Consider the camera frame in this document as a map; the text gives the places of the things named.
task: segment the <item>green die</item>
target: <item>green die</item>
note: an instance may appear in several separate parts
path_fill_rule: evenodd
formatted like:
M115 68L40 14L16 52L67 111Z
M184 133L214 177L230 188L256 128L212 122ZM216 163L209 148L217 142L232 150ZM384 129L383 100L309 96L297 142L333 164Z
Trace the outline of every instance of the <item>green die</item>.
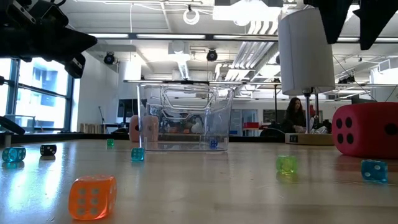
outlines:
M276 169L284 175L297 172L297 160L294 156L278 156L276 160Z
M113 139L107 139L107 140L106 140L106 145L108 145L108 146L114 146L114 140L113 140Z

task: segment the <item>black cable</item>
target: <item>black cable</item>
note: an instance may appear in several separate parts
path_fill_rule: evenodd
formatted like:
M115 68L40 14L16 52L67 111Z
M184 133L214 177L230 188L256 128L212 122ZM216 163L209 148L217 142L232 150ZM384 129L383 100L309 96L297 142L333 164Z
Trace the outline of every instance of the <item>black cable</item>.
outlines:
M391 95L393 94L393 92L396 90L398 85L395 86L395 88L392 90L392 92L390 93L390 95L387 97L387 99L385 100L385 102L387 102L387 100L391 97Z
M340 67L344 70L344 72L346 72L348 76L351 76L351 75L347 72L347 70L341 65L341 63L337 60L337 58L336 58L335 56L333 56L333 58L335 58L335 60L336 60L337 63L340 65ZM367 93L374 101L377 102L377 100L376 100L368 91L366 91L366 90L361 86L361 84L359 84L356 80L354 80L354 82L355 82L363 91L365 91L365 93Z
M58 7L60 7L60 6L62 6L63 4L65 4L66 1L67 1L67 0L62 0L60 3L55 4L55 5L58 6Z

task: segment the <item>dark hair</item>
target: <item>dark hair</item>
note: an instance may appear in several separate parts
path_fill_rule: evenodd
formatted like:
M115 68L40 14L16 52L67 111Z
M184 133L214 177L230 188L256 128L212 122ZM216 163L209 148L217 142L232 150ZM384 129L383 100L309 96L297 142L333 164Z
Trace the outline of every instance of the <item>dark hair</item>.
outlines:
M297 112L303 113L303 106L301 105L301 100L298 99L297 97L293 97L290 100L289 106L286 109L286 114L287 114L288 118L290 118L291 116L294 116L294 114L295 114L294 108L295 108L295 104L296 104L297 100L299 100L299 102L300 102L300 108L297 110Z

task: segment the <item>pink object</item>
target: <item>pink object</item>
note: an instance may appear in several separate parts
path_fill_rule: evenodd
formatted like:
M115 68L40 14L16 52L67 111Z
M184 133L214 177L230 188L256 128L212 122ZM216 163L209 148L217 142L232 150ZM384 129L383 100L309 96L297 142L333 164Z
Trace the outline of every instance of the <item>pink object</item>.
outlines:
M138 116L134 115L130 120L129 134L131 142L139 142Z
M398 103L362 103L338 108L333 140L347 156L398 159Z
M157 135L159 133L159 119L156 116L144 116L142 120L143 128L141 130L141 136L148 142L156 142Z

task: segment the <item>clear plastic container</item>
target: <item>clear plastic container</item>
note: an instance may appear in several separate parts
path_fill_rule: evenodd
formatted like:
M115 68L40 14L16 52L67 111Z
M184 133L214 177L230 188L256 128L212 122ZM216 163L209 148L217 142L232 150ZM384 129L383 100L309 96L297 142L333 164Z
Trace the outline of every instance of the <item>clear plastic container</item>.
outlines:
M137 86L140 144L147 151L225 151L233 89L206 85Z

